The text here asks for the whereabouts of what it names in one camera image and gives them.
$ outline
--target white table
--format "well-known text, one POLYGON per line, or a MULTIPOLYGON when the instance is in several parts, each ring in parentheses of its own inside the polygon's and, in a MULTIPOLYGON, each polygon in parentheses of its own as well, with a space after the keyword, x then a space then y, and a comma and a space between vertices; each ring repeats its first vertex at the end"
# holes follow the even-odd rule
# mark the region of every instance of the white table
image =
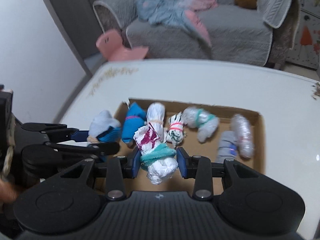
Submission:
POLYGON ((311 97, 313 84, 313 80, 294 74, 229 62, 107 63, 78 95, 61 122, 88 129, 101 110, 114 113, 120 102, 131 97, 260 112, 266 128, 266 175, 302 196, 306 213, 298 232, 311 239, 320 219, 320 100, 311 97), (96 89, 91 95, 93 86, 96 89))

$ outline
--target white wall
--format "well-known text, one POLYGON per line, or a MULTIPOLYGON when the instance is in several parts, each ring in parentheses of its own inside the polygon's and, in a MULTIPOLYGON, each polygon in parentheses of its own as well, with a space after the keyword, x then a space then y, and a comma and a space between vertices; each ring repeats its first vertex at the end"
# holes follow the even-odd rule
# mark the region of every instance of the white wall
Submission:
POLYGON ((18 119, 52 122, 84 76, 43 0, 0 0, 0 83, 18 119))

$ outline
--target logo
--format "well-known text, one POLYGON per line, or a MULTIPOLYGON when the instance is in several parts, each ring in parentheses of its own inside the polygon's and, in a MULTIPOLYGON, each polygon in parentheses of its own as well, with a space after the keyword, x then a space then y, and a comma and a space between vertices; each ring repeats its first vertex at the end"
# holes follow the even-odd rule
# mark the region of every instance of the logo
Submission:
POLYGON ((158 195, 156 195, 156 198, 160 200, 160 199, 164 198, 164 195, 162 195, 161 193, 159 193, 158 195))

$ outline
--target human hand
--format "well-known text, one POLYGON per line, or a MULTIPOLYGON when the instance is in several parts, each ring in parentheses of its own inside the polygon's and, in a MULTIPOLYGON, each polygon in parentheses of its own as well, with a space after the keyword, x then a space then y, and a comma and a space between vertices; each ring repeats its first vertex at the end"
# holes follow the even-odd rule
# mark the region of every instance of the human hand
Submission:
POLYGON ((0 202, 12 203, 19 195, 18 190, 10 182, 0 179, 0 202))

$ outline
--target cardboard tray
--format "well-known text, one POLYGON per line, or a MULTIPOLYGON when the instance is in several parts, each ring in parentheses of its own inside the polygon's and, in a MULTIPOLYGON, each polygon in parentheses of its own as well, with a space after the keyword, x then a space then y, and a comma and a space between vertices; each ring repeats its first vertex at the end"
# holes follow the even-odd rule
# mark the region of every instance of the cardboard tray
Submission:
MULTIPOLYGON (((190 155, 202 155, 206 156, 214 162, 217 155, 218 144, 220 140, 221 133, 226 130, 230 130, 230 119, 234 114, 242 114, 246 117, 251 124, 251 131, 253 135, 253 143, 255 146, 254 157, 251 159, 243 159, 237 155, 237 160, 244 163, 245 165, 257 170, 260 173, 265 171, 265 138, 264 138, 264 123, 263 117, 254 111, 224 107, 224 106, 208 106, 199 104, 188 104, 182 102, 174 101, 160 101, 160 100, 149 100, 149 99, 136 99, 129 98, 130 104, 136 102, 142 109, 147 111, 149 105, 154 102, 159 102, 165 106, 166 113, 164 117, 164 127, 168 127, 167 118, 177 114, 178 112, 183 112, 189 106, 196 106, 198 108, 203 108, 212 114, 215 114, 220 118, 220 124, 213 136, 206 140, 205 143, 199 143, 197 140, 197 129, 189 129, 187 126, 184 127, 187 136, 184 138, 183 142, 179 145, 182 146, 186 152, 190 155)), ((124 123, 126 113, 128 111, 128 105, 122 103, 117 109, 114 118, 119 120, 121 124, 124 123)), ((117 155, 128 155, 133 148, 127 147, 125 143, 120 141, 120 151, 117 155)), ((194 179, 183 179, 181 177, 180 171, 176 171, 174 176, 161 183, 160 185, 151 184, 150 180, 146 177, 147 172, 140 169, 137 178, 135 179, 125 179, 125 186, 127 193, 133 190, 143 190, 143 191, 188 191, 190 194, 193 190, 194 179)), ((104 183, 97 183, 97 188, 103 189, 104 183)), ((213 191, 215 195, 221 194, 223 192, 221 178, 213 179, 213 191)))

